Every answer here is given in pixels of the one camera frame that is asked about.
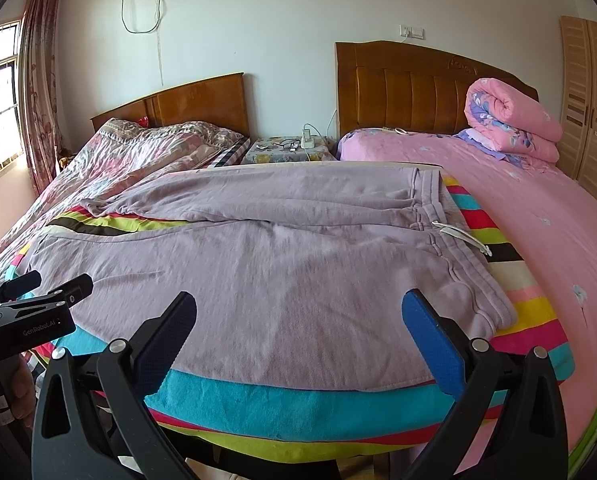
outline pink mattress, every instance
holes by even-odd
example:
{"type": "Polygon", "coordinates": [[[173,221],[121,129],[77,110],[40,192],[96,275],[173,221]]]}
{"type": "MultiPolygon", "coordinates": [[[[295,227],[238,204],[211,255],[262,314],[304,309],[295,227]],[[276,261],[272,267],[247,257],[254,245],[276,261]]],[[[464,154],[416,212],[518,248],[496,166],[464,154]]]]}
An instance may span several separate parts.
{"type": "MultiPolygon", "coordinates": [[[[597,406],[597,201],[559,170],[521,170],[449,136],[358,130],[341,140],[340,150],[341,160],[444,167],[511,241],[551,301],[574,353],[575,373],[561,386],[573,447],[597,406]]],[[[482,444],[489,435],[481,433],[482,444]]]]}

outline wardrobe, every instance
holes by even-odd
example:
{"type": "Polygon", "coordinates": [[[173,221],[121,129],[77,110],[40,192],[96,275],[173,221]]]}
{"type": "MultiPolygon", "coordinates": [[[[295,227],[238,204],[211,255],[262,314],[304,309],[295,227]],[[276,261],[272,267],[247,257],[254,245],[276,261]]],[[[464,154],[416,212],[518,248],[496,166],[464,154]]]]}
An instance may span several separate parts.
{"type": "Polygon", "coordinates": [[[597,22],[561,16],[563,139],[557,168],[597,199],[597,22]]]}

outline nightstand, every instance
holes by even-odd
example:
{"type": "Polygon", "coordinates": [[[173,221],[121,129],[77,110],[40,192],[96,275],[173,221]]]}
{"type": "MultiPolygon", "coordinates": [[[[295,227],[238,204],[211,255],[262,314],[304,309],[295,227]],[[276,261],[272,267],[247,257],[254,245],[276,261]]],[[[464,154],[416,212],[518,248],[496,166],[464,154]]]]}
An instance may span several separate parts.
{"type": "Polygon", "coordinates": [[[312,137],[313,148],[301,148],[300,137],[270,137],[259,139],[247,150],[241,164],[269,164],[270,162],[318,162],[336,160],[329,152],[325,139],[312,137]]]}

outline white power adapter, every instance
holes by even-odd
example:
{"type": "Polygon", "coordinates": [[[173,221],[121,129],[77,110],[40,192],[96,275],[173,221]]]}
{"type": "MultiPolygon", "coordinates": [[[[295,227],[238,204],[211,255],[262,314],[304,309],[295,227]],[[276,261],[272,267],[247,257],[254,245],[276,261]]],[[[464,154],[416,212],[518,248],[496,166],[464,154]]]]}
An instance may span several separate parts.
{"type": "Polygon", "coordinates": [[[312,139],[312,131],[309,128],[303,129],[303,135],[301,135],[301,148],[309,150],[315,146],[314,139],[312,139]]]}

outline light switch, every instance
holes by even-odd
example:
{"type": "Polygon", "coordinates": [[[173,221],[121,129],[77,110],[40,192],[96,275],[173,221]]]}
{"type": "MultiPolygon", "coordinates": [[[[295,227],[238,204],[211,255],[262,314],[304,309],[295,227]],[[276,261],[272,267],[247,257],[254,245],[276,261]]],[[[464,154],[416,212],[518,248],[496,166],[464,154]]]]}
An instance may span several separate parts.
{"type": "Polygon", "coordinates": [[[425,30],[422,27],[412,27],[412,37],[417,40],[425,39],[425,30]]]}

